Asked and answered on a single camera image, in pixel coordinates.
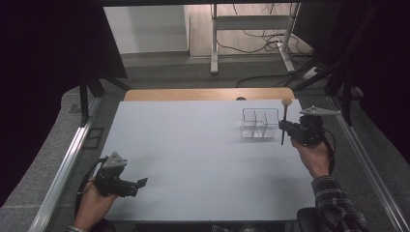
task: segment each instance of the dark sleeve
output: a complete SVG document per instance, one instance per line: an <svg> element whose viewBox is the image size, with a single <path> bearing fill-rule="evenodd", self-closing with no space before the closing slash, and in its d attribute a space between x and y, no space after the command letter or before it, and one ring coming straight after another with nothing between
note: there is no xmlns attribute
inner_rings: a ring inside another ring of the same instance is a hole
<svg viewBox="0 0 410 232"><path fill-rule="evenodd" d="M330 176L319 177L312 183L316 209L322 219L321 231L368 231L365 215L360 212Z"/></svg>

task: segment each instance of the person's right hand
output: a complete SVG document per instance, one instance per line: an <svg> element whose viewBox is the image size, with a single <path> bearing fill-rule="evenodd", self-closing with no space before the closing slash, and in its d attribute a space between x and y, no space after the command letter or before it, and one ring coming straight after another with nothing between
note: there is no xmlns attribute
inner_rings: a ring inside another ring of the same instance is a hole
<svg viewBox="0 0 410 232"><path fill-rule="evenodd" d="M301 155L302 163L307 168L313 179L329 176L329 157L326 145L321 142L314 147L305 146L294 139L290 139L292 146Z"/></svg>

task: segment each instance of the wire mesh organizer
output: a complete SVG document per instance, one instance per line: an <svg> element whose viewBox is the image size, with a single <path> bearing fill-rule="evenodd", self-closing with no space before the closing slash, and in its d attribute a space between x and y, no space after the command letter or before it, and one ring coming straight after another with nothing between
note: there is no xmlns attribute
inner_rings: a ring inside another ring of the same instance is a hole
<svg viewBox="0 0 410 232"><path fill-rule="evenodd" d="M278 130L276 108L244 108L241 136L243 138L273 138Z"/></svg>

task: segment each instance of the white desk leg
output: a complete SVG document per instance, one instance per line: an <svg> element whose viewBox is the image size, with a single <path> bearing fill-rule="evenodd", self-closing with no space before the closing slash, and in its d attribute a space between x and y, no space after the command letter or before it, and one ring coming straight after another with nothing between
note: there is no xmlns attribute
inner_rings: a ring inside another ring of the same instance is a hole
<svg viewBox="0 0 410 232"><path fill-rule="evenodd" d="M293 10L293 12L290 13L290 18L289 18L289 22L287 24L286 32L284 34L283 43L278 44L279 45L280 56L282 57L284 66L286 67L286 69L289 73L294 72L295 68L293 67L292 61L290 60L289 55L287 54L287 46L288 46L288 43L289 43L290 34L293 31L293 25L295 24L296 14L299 10L299 4L300 3L296 3L295 9Z"/></svg>
<svg viewBox="0 0 410 232"><path fill-rule="evenodd" d="M211 74L218 73L217 20L217 4L214 4L214 14L212 15Z"/></svg>

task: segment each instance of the person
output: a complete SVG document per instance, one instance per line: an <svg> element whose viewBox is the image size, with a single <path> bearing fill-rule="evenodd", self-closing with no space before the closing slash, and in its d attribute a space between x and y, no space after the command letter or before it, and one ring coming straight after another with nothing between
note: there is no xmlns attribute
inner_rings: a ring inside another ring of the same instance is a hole
<svg viewBox="0 0 410 232"><path fill-rule="evenodd" d="M330 176L326 145L321 142L314 147L305 146L291 139L302 163L313 178L316 209L322 220L321 232L367 232L366 217L346 197L337 181ZM87 183L75 217L74 225L66 232L90 231L108 212L116 195L102 196L92 182Z"/></svg>

